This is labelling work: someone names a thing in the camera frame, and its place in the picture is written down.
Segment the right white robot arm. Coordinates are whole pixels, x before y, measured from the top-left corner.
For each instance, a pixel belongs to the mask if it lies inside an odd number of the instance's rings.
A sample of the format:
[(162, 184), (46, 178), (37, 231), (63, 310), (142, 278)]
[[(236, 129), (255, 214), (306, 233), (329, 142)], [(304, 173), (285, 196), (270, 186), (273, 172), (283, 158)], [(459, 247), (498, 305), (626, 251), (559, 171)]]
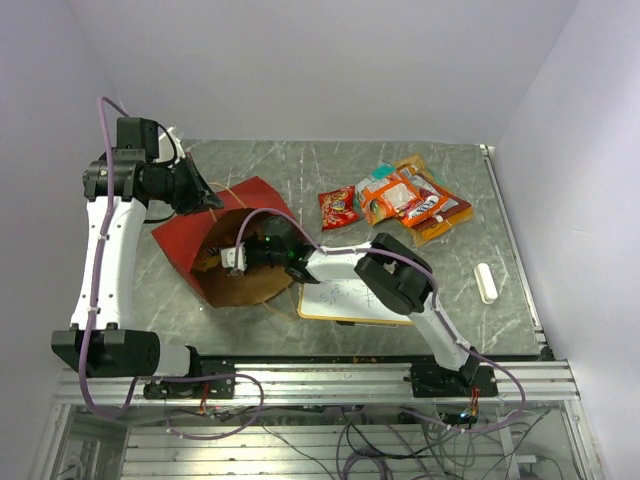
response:
[(281, 267), (299, 284), (359, 280), (388, 311), (408, 318), (417, 328), (448, 393), (463, 395), (475, 385), (478, 353), (444, 311), (432, 269), (419, 255), (387, 233), (342, 248), (303, 240), (301, 233), (291, 217), (273, 213), (262, 223), (260, 234), (236, 240), (231, 267), (242, 273)]

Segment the orange Fox's candy packet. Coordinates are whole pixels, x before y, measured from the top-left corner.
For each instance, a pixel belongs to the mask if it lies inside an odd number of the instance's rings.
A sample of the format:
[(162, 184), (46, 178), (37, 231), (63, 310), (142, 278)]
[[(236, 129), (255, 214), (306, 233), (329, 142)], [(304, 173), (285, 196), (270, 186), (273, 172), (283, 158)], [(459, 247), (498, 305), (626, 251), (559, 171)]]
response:
[(431, 218), (448, 200), (447, 195), (429, 193), (404, 209), (399, 214), (399, 220), (406, 227), (414, 227)]

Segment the red paper bag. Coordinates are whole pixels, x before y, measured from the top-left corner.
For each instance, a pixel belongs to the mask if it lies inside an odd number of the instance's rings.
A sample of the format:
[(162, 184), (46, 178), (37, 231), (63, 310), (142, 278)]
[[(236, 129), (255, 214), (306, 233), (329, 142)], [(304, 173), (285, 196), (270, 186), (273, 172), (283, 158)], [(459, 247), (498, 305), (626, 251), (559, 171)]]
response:
[(167, 259), (187, 283), (211, 306), (241, 307), (263, 304), (288, 289), (293, 280), (281, 267), (259, 266), (231, 276), (216, 259), (203, 266), (207, 249), (235, 245), (244, 219), (259, 208), (273, 208), (291, 215), (280, 194), (254, 176), (218, 193), (225, 207), (189, 216), (177, 216), (153, 230), (152, 235)]

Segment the yellow M&M's candy packet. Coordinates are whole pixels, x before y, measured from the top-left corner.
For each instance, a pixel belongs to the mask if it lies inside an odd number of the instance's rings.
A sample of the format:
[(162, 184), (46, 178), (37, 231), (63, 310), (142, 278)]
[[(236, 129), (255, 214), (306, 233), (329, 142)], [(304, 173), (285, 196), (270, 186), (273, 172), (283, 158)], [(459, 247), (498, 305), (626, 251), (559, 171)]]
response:
[(206, 272), (220, 264), (220, 251), (216, 247), (201, 249), (194, 259), (192, 269), (198, 272)]

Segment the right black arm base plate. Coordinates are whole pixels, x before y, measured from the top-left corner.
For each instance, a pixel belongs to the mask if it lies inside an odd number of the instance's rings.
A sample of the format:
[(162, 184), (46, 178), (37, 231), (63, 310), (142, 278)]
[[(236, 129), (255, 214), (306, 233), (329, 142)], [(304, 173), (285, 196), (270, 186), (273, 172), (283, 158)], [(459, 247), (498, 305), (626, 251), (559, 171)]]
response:
[(412, 364), (403, 381), (411, 386), (415, 398), (493, 398), (499, 393), (494, 370), (480, 366), (470, 381), (436, 364)]

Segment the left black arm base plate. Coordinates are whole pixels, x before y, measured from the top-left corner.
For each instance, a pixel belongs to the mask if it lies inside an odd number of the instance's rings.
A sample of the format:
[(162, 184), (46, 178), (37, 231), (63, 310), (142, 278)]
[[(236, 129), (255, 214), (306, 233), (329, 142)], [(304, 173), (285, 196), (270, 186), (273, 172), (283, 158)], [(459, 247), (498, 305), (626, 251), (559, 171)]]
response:
[(184, 381), (153, 380), (143, 388), (146, 400), (231, 399), (235, 390), (235, 365), (228, 360), (203, 360), (201, 372)]

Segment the teal Fox's candy packet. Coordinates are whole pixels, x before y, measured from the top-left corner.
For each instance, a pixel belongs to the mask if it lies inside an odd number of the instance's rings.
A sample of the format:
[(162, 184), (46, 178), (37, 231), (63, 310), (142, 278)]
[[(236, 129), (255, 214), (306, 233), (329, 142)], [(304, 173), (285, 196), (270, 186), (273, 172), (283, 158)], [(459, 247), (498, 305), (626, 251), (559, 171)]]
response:
[(370, 174), (369, 178), (372, 181), (377, 181), (386, 178), (388, 175), (395, 171), (395, 167), (388, 163), (380, 163)]

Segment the orange striped snack packet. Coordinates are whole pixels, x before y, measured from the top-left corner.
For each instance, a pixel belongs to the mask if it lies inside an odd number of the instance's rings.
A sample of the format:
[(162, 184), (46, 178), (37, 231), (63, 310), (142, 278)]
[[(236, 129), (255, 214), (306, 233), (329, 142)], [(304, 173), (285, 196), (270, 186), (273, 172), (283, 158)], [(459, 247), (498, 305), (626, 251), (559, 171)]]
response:
[(394, 167), (419, 194), (419, 199), (397, 216), (411, 231), (415, 246), (422, 246), (473, 217), (472, 205), (444, 187), (419, 154), (395, 161)]

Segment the red small snack packet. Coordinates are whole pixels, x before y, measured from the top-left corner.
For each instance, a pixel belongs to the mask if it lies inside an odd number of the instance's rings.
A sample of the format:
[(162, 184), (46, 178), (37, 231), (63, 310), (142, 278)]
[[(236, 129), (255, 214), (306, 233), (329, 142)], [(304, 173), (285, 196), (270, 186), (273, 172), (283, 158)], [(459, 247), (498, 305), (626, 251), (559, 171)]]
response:
[(354, 197), (354, 185), (318, 195), (323, 231), (342, 228), (360, 219), (354, 207)]

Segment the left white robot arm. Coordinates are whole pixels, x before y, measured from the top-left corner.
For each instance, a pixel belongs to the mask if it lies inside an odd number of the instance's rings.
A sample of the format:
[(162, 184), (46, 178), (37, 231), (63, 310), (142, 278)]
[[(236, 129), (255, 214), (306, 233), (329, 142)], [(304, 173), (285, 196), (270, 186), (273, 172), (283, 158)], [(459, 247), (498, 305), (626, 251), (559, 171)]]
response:
[(87, 377), (167, 376), (178, 395), (196, 395), (204, 383), (196, 351), (132, 327), (135, 256), (150, 202), (187, 216), (221, 209), (223, 201), (178, 139), (140, 117), (118, 119), (115, 147), (89, 165), (83, 186), (89, 226), (83, 282), (69, 328), (52, 334), (52, 351)]

